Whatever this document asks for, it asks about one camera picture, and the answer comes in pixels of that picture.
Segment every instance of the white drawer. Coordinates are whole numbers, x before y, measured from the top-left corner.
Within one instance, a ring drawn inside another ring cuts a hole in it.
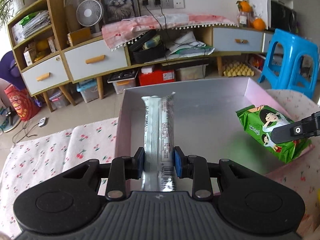
[[[50,73],[49,77],[37,81],[37,78],[43,74]],[[23,79],[26,83],[30,94],[45,90],[49,87],[58,85],[62,82],[68,81],[69,78],[64,69],[60,55],[52,57],[22,73]]]
[[[232,28],[213,28],[215,51],[261,52],[262,32]]]
[[[271,33],[265,33],[263,36],[263,46],[262,46],[262,52],[267,53],[269,46],[270,46],[270,42],[272,40],[272,36],[273,34]],[[276,48],[275,48],[275,53],[277,54],[283,54],[283,47],[281,44],[277,44]]]
[[[86,64],[85,61],[104,55],[104,60]],[[124,48],[111,51],[104,40],[95,41],[65,53],[73,80],[83,79],[117,68],[127,67]]]

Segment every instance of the wooden cabinet leg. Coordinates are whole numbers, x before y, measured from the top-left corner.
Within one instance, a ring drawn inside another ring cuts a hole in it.
[[[65,88],[65,86],[59,86],[61,92],[65,95],[65,97],[68,99],[68,101],[75,106],[76,102],[74,101],[74,99],[72,98],[72,96],[70,95],[70,93],[68,92],[68,90]]]
[[[218,63],[218,73],[219,76],[223,76],[223,64],[222,64],[222,57],[217,57],[217,63]]]
[[[47,104],[47,106],[49,107],[50,112],[52,113],[53,112],[53,108],[52,108],[51,102],[49,100],[47,91],[43,92],[42,95],[43,95],[45,103]]]
[[[102,77],[97,77],[99,98],[103,99],[103,82]]]

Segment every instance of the purple object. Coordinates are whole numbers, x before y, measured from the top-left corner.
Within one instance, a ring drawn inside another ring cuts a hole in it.
[[[12,50],[4,54],[0,61],[0,78],[14,85],[17,89],[23,90],[26,88],[19,70],[14,66],[14,56]]]
[[[20,71],[18,69],[18,67],[16,66],[16,61],[12,60],[10,63],[10,68],[9,68],[9,72],[13,77],[20,77]]]

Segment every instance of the microwave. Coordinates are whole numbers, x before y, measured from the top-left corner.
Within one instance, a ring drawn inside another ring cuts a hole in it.
[[[255,16],[262,18],[267,29],[281,29],[295,34],[297,29],[297,13],[275,0],[249,0]]]

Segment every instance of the yellow egg carton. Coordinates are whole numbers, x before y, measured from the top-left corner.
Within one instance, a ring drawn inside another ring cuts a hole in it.
[[[225,71],[223,72],[223,75],[225,77],[236,77],[236,76],[253,77],[254,76],[254,71],[250,69],[247,65],[240,62],[226,64],[224,65],[224,68],[225,68]]]

